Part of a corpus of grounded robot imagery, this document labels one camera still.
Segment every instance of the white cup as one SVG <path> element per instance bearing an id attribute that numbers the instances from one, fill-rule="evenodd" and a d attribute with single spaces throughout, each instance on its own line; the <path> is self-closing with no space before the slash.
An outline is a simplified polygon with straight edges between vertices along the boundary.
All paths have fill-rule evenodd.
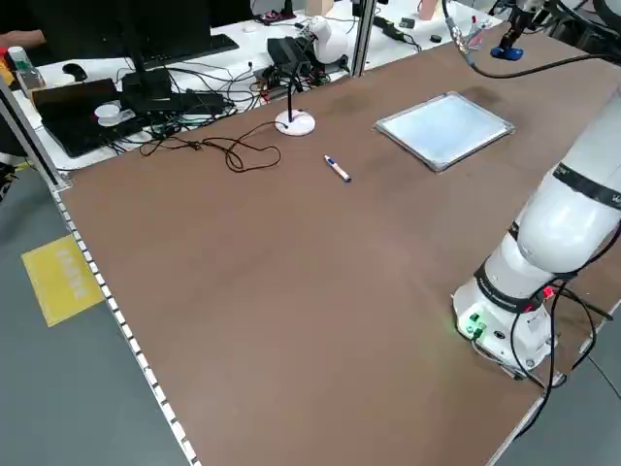
<path id="1" fill-rule="evenodd" d="M 101 126 L 116 126 L 121 122 L 120 109 L 115 104 L 100 105 L 95 109 L 95 116 Z"/>

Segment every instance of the white desk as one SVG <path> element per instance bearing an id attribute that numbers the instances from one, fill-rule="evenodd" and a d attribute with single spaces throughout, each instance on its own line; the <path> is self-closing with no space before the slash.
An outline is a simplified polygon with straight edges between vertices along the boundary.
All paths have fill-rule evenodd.
<path id="1" fill-rule="evenodd" d="M 381 12 L 377 14 L 379 16 L 390 19 L 397 24 L 402 17 L 414 17 L 416 18 L 415 11 L 417 0 L 391 0 L 387 6 L 381 6 Z M 462 27 L 464 31 L 470 29 L 472 16 L 476 15 L 478 20 L 489 20 L 492 24 L 497 24 L 499 21 L 493 17 L 489 17 L 486 14 L 473 10 L 457 2 L 452 2 L 449 5 L 451 15 Z M 177 63 L 171 65 L 176 68 L 185 68 L 190 70 L 199 71 L 201 73 L 207 73 L 215 78 L 222 80 L 230 79 L 229 74 L 225 70 L 210 69 L 212 65 L 219 68 L 226 68 L 234 76 L 238 77 L 244 71 L 249 71 L 248 62 L 252 63 L 254 70 L 265 68 L 272 64 L 272 60 L 267 52 L 267 40 L 269 38 L 278 38 L 284 36 L 296 36 L 299 32 L 292 24 L 305 19 L 303 12 L 296 12 L 299 17 L 294 20 L 286 21 L 285 24 L 275 24 L 272 26 L 264 26 L 255 21 L 246 21 L 236 24 L 230 24 L 227 26 L 217 27 L 212 30 L 213 34 L 226 34 L 231 37 L 240 48 L 237 50 L 230 50 L 224 53 L 218 53 L 215 55 L 208 55 L 205 57 L 192 60 L 193 63 L 199 63 L 191 65 L 187 63 Z M 332 11 L 326 16 L 328 18 L 334 17 L 339 19 L 352 19 L 351 16 L 351 3 L 343 0 L 335 4 Z M 244 32 L 244 28 L 248 25 L 256 26 L 254 32 Z M 344 31 L 351 29 L 351 22 L 342 22 L 332 20 L 331 25 L 333 27 L 339 27 Z M 442 42 L 450 40 L 448 31 L 444 24 L 444 18 L 441 12 L 434 15 L 433 19 L 429 21 L 416 20 L 416 25 L 413 31 L 405 30 L 408 32 L 416 42 L 424 50 L 431 49 L 438 44 L 432 43 L 429 39 L 432 34 L 438 34 L 442 36 Z M 347 55 L 351 58 L 353 55 L 353 49 L 356 41 L 357 24 L 349 32 L 349 44 L 347 49 Z M 382 32 L 374 27 L 371 37 L 371 44 L 367 54 L 367 68 L 374 68 L 376 66 L 389 63 L 400 58 L 415 54 L 416 51 L 413 46 L 408 44 L 396 42 L 389 37 L 382 34 Z M 130 73 L 131 69 L 129 65 L 131 61 L 125 58 L 109 58 L 99 60 L 70 60 L 73 63 L 79 63 L 86 74 L 88 75 L 88 81 L 101 80 L 105 78 L 112 78 L 117 81 L 124 74 Z M 61 83 L 63 79 L 66 79 L 66 75 L 62 72 L 62 66 L 67 63 L 53 63 L 40 68 L 46 82 L 48 84 Z M 185 74 L 175 73 L 175 81 L 182 89 L 192 88 L 195 90 L 205 89 L 205 85 L 197 77 Z M 336 80 L 345 75 L 345 72 L 340 74 L 333 74 L 331 77 Z M 232 90 L 248 90 L 251 83 L 255 81 L 254 76 L 251 73 L 247 73 L 247 80 L 239 83 L 234 83 L 231 87 Z M 207 84 L 214 89 L 222 87 L 223 82 L 217 79 L 207 79 Z M 415 77 L 412 77 L 412 83 L 415 82 Z M 67 153 L 52 139 L 47 130 L 41 126 L 41 117 L 23 94 L 20 91 L 14 93 L 17 102 L 22 107 L 26 117 L 32 124 L 33 128 L 36 128 L 37 135 L 40 137 L 44 147 L 49 152 L 49 155 L 59 170 L 77 170 L 83 167 L 87 167 L 94 163 L 106 160 L 116 156 L 116 152 L 109 148 L 101 148 L 90 152 L 82 157 L 70 158 Z M 247 105 L 240 104 L 240 110 L 244 110 Z M 132 137 L 132 140 L 139 140 L 139 137 Z M 131 149 L 131 145 L 124 145 L 128 149 Z"/>

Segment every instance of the computer mouse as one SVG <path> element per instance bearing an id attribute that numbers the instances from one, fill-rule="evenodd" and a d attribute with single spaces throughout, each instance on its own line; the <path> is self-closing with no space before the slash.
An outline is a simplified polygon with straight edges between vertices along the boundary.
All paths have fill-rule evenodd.
<path id="1" fill-rule="evenodd" d="M 86 72 L 78 63 L 67 63 L 62 67 L 62 71 L 63 73 L 73 76 L 78 83 L 86 81 Z"/>

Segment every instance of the lamp base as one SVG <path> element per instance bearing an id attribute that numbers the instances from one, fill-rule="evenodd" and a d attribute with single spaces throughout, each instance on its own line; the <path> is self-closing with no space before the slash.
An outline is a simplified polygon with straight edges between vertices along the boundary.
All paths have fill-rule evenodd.
<path id="1" fill-rule="evenodd" d="M 292 112 L 293 121 L 289 121 L 289 112 L 284 111 L 276 117 L 275 127 L 288 136 L 306 136 L 314 129 L 314 118 L 301 110 Z"/>

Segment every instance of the desk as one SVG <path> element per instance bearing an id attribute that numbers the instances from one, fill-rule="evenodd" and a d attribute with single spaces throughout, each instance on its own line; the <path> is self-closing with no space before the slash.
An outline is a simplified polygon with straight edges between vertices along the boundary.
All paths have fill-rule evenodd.
<path id="1" fill-rule="evenodd" d="M 523 45 L 518 65 L 477 62 L 507 72 L 576 52 L 537 35 Z M 275 169 L 133 151 L 79 171 L 62 201 L 202 464 L 481 465 L 538 391 L 474 354 L 450 294 L 620 80 L 588 61 L 490 81 L 446 45 L 299 96 L 313 133 L 250 139 L 280 147 Z M 372 126 L 447 90 L 517 130 L 437 175 Z M 239 136 L 283 108 L 186 137 Z M 578 292 L 611 309 L 620 259 L 587 270 Z M 557 315 L 559 357 L 572 359 L 588 327 L 569 304 Z"/>
<path id="2" fill-rule="evenodd" d="M 413 13 L 413 1 L 411 0 L 392 0 L 390 5 L 383 7 L 381 15 L 397 23 L 401 17 L 411 17 Z M 465 29 L 469 30 L 469 22 L 471 16 L 476 14 L 480 17 L 480 20 L 488 18 L 493 24 L 499 21 L 495 18 L 488 17 L 487 15 L 476 12 L 464 5 L 457 2 L 453 2 L 450 5 L 452 9 L 452 15 L 455 20 Z M 302 15 L 295 21 L 301 21 L 305 17 L 303 12 L 298 12 Z M 335 17 L 340 19 L 352 19 L 351 16 L 351 4 L 348 1 L 342 1 L 335 4 L 335 7 L 327 15 L 327 17 Z M 221 67 L 228 69 L 233 76 L 239 76 L 241 73 L 248 71 L 248 62 L 252 62 L 253 68 L 259 70 L 272 64 L 272 60 L 267 53 L 267 40 L 269 38 L 277 38 L 284 36 L 296 36 L 298 29 L 292 26 L 294 20 L 286 21 L 287 24 L 264 26 L 254 21 L 240 22 L 236 24 L 230 24 L 227 26 L 217 27 L 212 30 L 213 34 L 226 34 L 231 37 L 240 46 L 237 50 L 231 50 L 216 55 L 205 56 L 192 60 L 192 62 L 199 63 L 199 65 L 186 65 L 175 64 L 178 68 L 187 68 L 190 70 L 199 71 L 202 73 L 209 73 L 220 79 L 230 79 L 229 75 L 218 69 L 210 69 L 209 66 Z M 246 33 L 244 28 L 252 24 L 256 26 L 256 32 Z M 350 22 L 331 21 L 333 27 L 339 27 L 345 31 L 351 28 Z M 357 27 L 355 27 L 349 34 L 349 46 L 347 55 L 349 57 L 353 54 L 353 48 L 355 45 Z M 437 15 L 430 21 L 418 21 L 414 28 L 413 36 L 423 49 L 429 49 L 435 47 L 437 44 L 433 44 L 429 41 L 429 37 L 432 34 L 443 35 L 444 39 L 448 40 L 448 34 L 444 19 L 442 15 Z M 412 46 L 402 44 L 393 41 L 392 39 L 384 36 L 378 28 L 374 28 L 371 46 L 368 53 L 369 68 L 373 68 L 384 63 L 388 63 L 405 56 L 414 54 L 415 51 Z M 129 73 L 129 60 L 124 58 L 114 59 L 101 59 L 101 60 L 70 60 L 71 62 L 80 63 L 84 71 L 89 77 L 89 80 L 101 80 L 105 78 L 111 78 L 118 81 L 125 73 Z M 67 62 L 54 63 L 51 65 L 43 66 L 40 68 L 47 83 L 58 83 L 63 78 L 62 66 Z M 205 85 L 196 77 L 184 73 L 175 73 L 175 80 L 179 83 L 181 88 L 192 88 L 195 90 L 205 89 Z M 248 74 L 249 79 L 241 81 L 233 85 L 233 90 L 248 90 L 251 83 L 254 82 L 254 77 Z M 338 79 L 345 76 L 345 72 L 339 75 L 333 75 L 332 79 Z M 213 88 L 220 88 L 222 82 L 217 80 L 207 79 L 208 85 Z M 79 158 L 70 158 L 66 152 L 52 139 L 47 130 L 41 126 L 41 117 L 34 109 L 29 100 L 27 100 L 21 92 L 15 92 L 14 96 L 17 102 L 22 107 L 26 117 L 34 128 L 37 128 L 37 134 L 41 138 L 44 147 L 48 150 L 49 155 L 56 166 L 60 170 L 76 170 L 83 168 L 93 163 L 106 160 L 108 158 L 116 156 L 116 153 L 110 148 L 101 148 L 89 154 L 86 154 Z"/>

